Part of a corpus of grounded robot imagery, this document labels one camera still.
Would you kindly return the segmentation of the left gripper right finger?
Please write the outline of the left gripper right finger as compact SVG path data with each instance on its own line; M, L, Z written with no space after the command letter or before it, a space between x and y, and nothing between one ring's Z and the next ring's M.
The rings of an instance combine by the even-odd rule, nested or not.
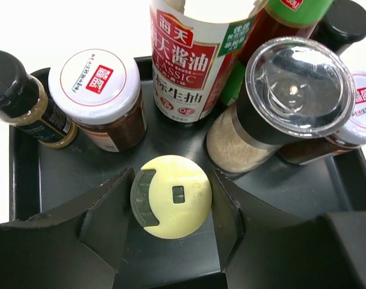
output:
M228 288L366 288L366 211L303 219L211 173L212 217Z

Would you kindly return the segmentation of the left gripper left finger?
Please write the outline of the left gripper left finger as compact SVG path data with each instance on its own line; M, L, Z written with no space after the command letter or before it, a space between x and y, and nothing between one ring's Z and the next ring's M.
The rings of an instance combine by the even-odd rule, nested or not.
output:
M51 210L0 224L0 288L112 288L133 180L128 168Z

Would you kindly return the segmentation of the yellow-cap white powder jar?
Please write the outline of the yellow-cap white powder jar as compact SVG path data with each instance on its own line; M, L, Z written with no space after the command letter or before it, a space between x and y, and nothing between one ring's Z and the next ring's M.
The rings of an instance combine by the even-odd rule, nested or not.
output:
M133 215L149 234L179 239L197 231L211 210L212 189L194 161L163 155L148 161L135 176L130 192Z

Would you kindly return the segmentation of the red-label lid spice jar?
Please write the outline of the red-label lid spice jar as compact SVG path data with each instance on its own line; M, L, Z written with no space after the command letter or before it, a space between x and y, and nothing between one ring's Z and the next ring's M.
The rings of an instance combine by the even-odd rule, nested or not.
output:
M307 165L324 157L334 157L366 145L366 70L353 73L355 106L350 119L333 134L286 144L278 154L291 164Z

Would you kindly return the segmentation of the red-label lid brown jar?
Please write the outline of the red-label lid brown jar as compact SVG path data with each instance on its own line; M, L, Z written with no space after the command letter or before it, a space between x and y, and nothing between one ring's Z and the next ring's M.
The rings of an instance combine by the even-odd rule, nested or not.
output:
M145 136L140 72L124 52L86 49L49 70L52 99L99 148L122 152Z

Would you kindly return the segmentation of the small dark pepper bottle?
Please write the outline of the small dark pepper bottle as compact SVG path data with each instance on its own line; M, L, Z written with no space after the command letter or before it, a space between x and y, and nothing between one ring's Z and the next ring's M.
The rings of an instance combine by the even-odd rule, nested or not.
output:
M0 51L0 120L53 149L71 144L78 132L75 122L49 98L41 81L4 51Z

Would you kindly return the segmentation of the silver-lid white powder jar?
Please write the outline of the silver-lid white powder jar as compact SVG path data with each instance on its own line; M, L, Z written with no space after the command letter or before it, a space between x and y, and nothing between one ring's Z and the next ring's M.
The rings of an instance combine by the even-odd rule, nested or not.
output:
M330 49L303 37L278 37L250 57L235 103L206 137L213 163L245 173L282 146L327 137L349 119L356 86Z

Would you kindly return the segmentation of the tall black-cap sauce bottle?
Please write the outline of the tall black-cap sauce bottle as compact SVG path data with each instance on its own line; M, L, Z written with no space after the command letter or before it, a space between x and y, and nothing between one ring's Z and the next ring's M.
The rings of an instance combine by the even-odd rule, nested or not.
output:
M154 99L181 123L215 106L266 1L151 1Z

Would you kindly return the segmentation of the yellow-cap red sauce bottle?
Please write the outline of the yellow-cap red sauce bottle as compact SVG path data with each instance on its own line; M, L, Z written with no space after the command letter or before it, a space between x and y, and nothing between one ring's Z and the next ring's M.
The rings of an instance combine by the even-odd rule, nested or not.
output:
M226 106L234 103L244 79L244 71L252 54L265 42L277 37L310 38L333 0L270 0L259 12L247 42L238 56L219 101Z

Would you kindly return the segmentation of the small black-cap spice bottle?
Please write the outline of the small black-cap spice bottle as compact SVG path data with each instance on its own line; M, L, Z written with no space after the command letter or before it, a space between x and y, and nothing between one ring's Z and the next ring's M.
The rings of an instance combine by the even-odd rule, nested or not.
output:
M310 39L341 55L366 37L366 10L351 0L334 1Z

